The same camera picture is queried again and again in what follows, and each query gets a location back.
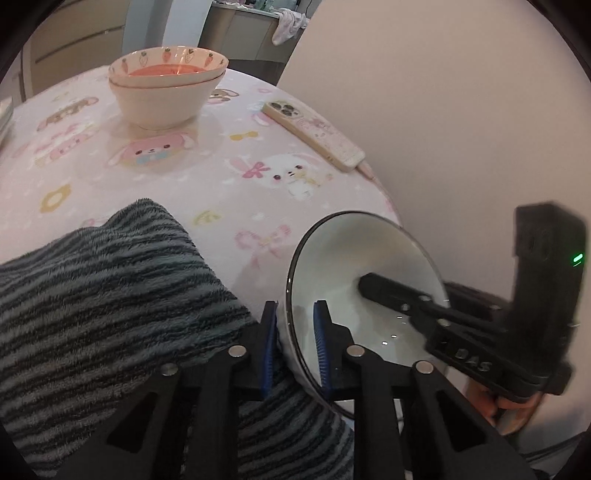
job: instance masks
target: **cabinet drawer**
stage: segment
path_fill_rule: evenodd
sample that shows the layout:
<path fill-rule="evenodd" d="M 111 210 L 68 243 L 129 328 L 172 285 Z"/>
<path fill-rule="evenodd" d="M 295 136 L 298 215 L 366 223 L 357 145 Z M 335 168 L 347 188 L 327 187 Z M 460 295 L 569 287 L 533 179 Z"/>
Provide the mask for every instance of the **cabinet drawer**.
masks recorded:
<path fill-rule="evenodd" d="M 36 95 L 56 83 L 90 69 L 109 65 L 121 56 L 123 29 L 89 38 L 46 59 L 31 62 L 31 83 Z"/>
<path fill-rule="evenodd" d="M 129 0 L 82 0 L 62 5 L 31 37 L 31 61 L 80 39 L 125 25 Z"/>

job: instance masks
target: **pink cloth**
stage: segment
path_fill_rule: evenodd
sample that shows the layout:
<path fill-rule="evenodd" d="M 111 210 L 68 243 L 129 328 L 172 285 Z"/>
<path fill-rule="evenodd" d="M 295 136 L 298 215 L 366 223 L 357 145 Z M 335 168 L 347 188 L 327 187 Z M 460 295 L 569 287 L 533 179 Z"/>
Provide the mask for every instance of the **pink cloth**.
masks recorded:
<path fill-rule="evenodd" d="M 0 262 L 147 197 L 258 317 L 282 297 L 292 254 L 318 220 L 355 209 L 398 221 L 375 185 L 261 113 L 277 99 L 291 97 L 228 70 L 198 119 L 149 132 L 121 117 L 106 67 L 37 95 L 15 109 L 0 150 Z"/>

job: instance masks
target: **ceramic bowl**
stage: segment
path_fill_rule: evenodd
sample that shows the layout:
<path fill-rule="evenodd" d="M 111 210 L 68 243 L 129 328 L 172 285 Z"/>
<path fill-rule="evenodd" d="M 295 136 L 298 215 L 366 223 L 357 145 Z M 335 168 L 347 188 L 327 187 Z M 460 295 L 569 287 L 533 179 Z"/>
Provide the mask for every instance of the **ceramic bowl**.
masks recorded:
<path fill-rule="evenodd" d="M 359 278 L 369 272 L 424 291 L 437 304 L 449 306 L 433 263 L 417 241 L 395 223 L 367 212 L 339 212 L 315 224 L 291 261 L 277 322 L 289 367 L 319 401 L 325 402 L 313 326 L 313 306 L 318 300 L 327 301 L 333 322 L 347 326 L 355 343 L 384 360 L 410 366 L 426 359 L 441 370 L 446 368 L 424 350 L 423 336 L 406 315 L 359 294 Z M 330 406 L 353 417 L 353 401 Z"/>
<path fill-rule="evenodd" d="M 109 67 L 109 80 L 122 87 L 178 87 L 219 77 L 228 59 L 197 47 L 156 47 L 138 50 Z"/>
<path fill-rule="evenodd" d="M 131 88 L 109 82 L 124 118 L 146 130 L 166 130 L 197 115 L 224 74 L 180 87 Z"/>

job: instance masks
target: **stacked bowls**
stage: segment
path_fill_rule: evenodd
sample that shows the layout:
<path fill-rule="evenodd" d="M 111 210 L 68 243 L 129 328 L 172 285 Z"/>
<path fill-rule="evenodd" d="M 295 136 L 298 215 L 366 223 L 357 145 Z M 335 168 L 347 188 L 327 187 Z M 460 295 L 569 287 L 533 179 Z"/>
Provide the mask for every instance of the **stacked bowls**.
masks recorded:
<path fill-rule="evenodd" d="M 109 85 L 129 122 L 165 130 L 199 113 L 227 67 L 225 56 L 205 48 L 147 48 L 111 64 Z"/>

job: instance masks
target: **bowl rim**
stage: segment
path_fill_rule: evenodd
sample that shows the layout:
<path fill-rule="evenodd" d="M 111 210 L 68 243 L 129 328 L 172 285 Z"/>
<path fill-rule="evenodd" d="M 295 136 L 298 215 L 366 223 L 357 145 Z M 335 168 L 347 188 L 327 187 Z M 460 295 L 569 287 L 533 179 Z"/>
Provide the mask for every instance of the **bowl rim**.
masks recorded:
<path fill-rule="evenodd" d="M 223 68 L 227 68 L 228 67 L 228 63 L 230 62 L 228 60 L 228 58 L 222 54 L 219 53 L 218 51 L 212 50 L 211 48 L 200 48 L 200 47 L 188 47 L 185 45 L 175 45 L 175 46 L 162 46 L 162 47 L 150 47 L 150 48 L 142 48 L 141 50 L 135 50 L 132 52 L 129 52 L 125 55 L 120 56 L 117 60 L 115 60 L 114 62 L 112 62 L 109 65 L 109 77 L 114 76 L 114 77 L 122 77 L 122 78 L 129 78 L 132 75 L 130 73 L 117 73 L 117 71 L 115 70 L 115 64 L 121 62 L 123 59 L 128 58 L 136 53 L 141 53 L 143 51 L 150 51 L 150 50 L 165 50 L 167 48 L 192 48 L 193 50 L 203 50 L 203 51 L 208 51 L 217 55 L 220 55 L 222 57 L 222 59 L 225 60 Z M 171 63 L 171 65 L 181 65 L 180 63 Z M 164 75 L 143 75 L 143 78 L 146 79 L 159 79 L 162 77 L 180 77 L 180 76 L 184 76 L 184 75 L 197 75 L 200 73 L 206 73 L 206 72 L 215 72 L 215 70 L 217 69 L 211 69 L 211 70 L 204 70 L 202 72 L 187 72 L 187 73 L 177 73 L 176 75 L 169 75 L 169 74 L 164 74 Z"/>
<path fill-rule="evenodd" d="M 301 373 L 303 374 L 303 376 L 305 377 L 306 381 L 311 386 L 311 388 L 314 390 L 314 392 L 316 393 L 316 395 L 319 398 L 322 398 L 322 399 L 324 399 L 324 396 L 322 394 L 322 389 L 318 385 L 318 382 L 316 381 L 316 379 L 314 378 L 314 376 L 312 375 L 312 373 L 310 372 L 310 369 L 308 368 L 308 364 L 306 362 L 306 359 L 304 359 L 304 355 L 303 355 L 303 353 L 302 353 L 302 351 L 300 349 L 300 344 L 299 344 L 299 342 L 297 340 L 296 327 L 295 327 L 294 318 L 293 318 L 293 305 L 291 303 L 291 301 L 292 301 L 292 290 L 293 290 L 292 285 L 293 285 L 293 279 L 294 279 L 294 274 L 296 272 L 296 266 L 297 266 L 298 260 L 300 259 L 300 255 L 302 253 L 302 250 L 304 249 L 307 241 L 310 239 L 310 237 L 312 236 L 312 234 L 314 234 L 314 232 L 316 230 L 318 230 L 319 227 L 321 227 L 322 225 L 324 225 L 329 220 L 332 220 L 333 218 L 338 217 L 338 216 L 341 216 L 341 215 L 350 215 L 352 213 L 361 214 L 361 215 L 368 215 L 368 216 L 371 216 L 371 217 L 375 217 L 375 218 L 377 218 L 377 219 L 379 219 L 381 221 L 384 221 L 386 223 L 389 223 L 394 228 L 396 228 L 397 230 L 399 230 L 403 235 L 405 235 L 413 243 L 413 245 L 419 249 L 419 251 L 424 255 L 424 257 L 427 259 L 427 261 L 429 262 L 429 264 L 431 265 L 431 267 L 433 269 L 433 272 L 437 276 L 437 279 L 439 280 L 439 283 L 441 284 L 441 286 L 443 288 L 443 292 L 444 292 L 445 296 L 447 297 L 447 290 L 445 288 L 445 285 L 444 285 L 443 279 L 441 277 L 441 274 L 439 273 L 439 270 L 437 269 L 437 267 L 436 267 L 435 263 L 433 262 L 433 260 L 431 259 L 431 257 L 429 257 L 429 254 L 427 253 L 427 251 L 423 248 L 423 246 L 410 233 L 408 233 L 404 228 L 402 228 L 400 225 L 398 225 L 393 220 L 391 220 L 389 218 L 386 218 L 386 217 L 383 217 L 381 215 L 378 215 L 377 213 L 366 212 L 366 211 L 363 211 L 363 210 L 343 210 L 341 212 L 335 212 L 335 213 L 332 213 L 330 215 L 327 215 L 323 219 L 320 219 L 318 222 L 316 222 L 304 234 L 304 236 L 302 237 L 302 239 L 298 243 L 297 247 L 295 248 L 295 252 L 293 254 L 293 257 L 291 258 L 290 267 L 289 267 L 289 270 L 288 270 L 288 273 L 287 273 L 287 282 L 285 284 L 285 320 L 286 320 L 286 324 L 287 324 L 287 333 L 288 333 L 288 337 L 289 337 L 288 340 L 291 343 L 291 347 L 292 347 L 293 352 L 295 352 L 297 363 L 298 363 L 298 365 L 301 368 Z M 346 418 L 351 419 L 351 420 L 354 420 L 355 419 L 354 414 L 352 414 L 351 412 L 345 410 L 337 402 L 327 401 L 325 399 L 324 399 L 324 401 L 326 403 L 328 403 L 328 405 L 331 406 L 334 410 L 336 410 L 341 416 L 346 417 Z"/>
<path fill-rule="evenodd" d="M 185 87 L 193 87 L 195 85 L 201 85 L 202 83 L 215 82 L 216 80 L 219 80 L 221 82 L 222 80 L 220 77 L 223 77 L 225 74 L 226 74 L 226 71 L 224 70 L 217 77 L 207 80 L 205 82 L 193 82 L 193 83 L 189 83 L 187 85 L 170 85 L 167 87 L 126 87 L 123 85 L 118 85 L 117 83 L 114 83 L 111 79 L 109 79 L 109 87 L 111 87 L 111 88 L 115 87 L 116 89 L 121 89 L 121 90 L 164 90 L 164 89 L 171 89 L 171 88 L 181 89 L 181 88 L 185 88 Z"/>

